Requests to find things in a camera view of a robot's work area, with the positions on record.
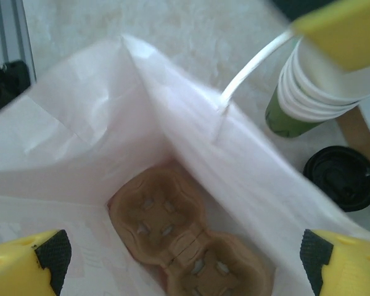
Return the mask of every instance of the stacked paper cups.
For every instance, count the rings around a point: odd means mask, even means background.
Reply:
[[[344,72],[301,39],[288,58],[266,109],[276,134],[293,138],[357,106],[370,96],[370,67]]]

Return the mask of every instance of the paper bag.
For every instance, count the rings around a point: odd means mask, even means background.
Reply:
[[[313,295],[299,258],[304,230],[370,233],[224,104],[129,36],[69,57],[0,113],[0,242],[66,229],[73,256],[63,296],[164,295],[105,205],[136,174],[175,158],[217,202],[207,207],[211,227],[240,234],[273,262],[274,295]]]

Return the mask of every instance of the table surface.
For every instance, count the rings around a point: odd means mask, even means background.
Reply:
[[[287,23],[262,0],[23,0],[37,76],[99,39],[129,33],[153,44],[203,83],[223,90]],[[264,114],[279,72],[293,49],[285,45],[234,96],[239,107],[299,170],[318,150],[345,145],[334,120],[297,139],[266,126]]]

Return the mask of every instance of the black rubber pad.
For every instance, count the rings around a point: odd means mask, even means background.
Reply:
[[[291,21],[320,9],[334,0],[271,0],[275,6]]]
[[[311,230],[306,229],[304,232],[300,259],[303,262],[315,296],[319,296],[321,293],[323,285],[322,267],[329,264],[333,247],[330,242],[317,236]]]
[[[51,287],[56,296],[59,296],[72,257],[72,247],[66,231],[60,230],[45,243],[36,247],[35,252],[41,267],[50,270]]]

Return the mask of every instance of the black plastic lid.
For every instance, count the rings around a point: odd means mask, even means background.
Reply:
[[[303,174],[345,212],[370,205],[370,161],[356,150],[322,149],[307,161]]]

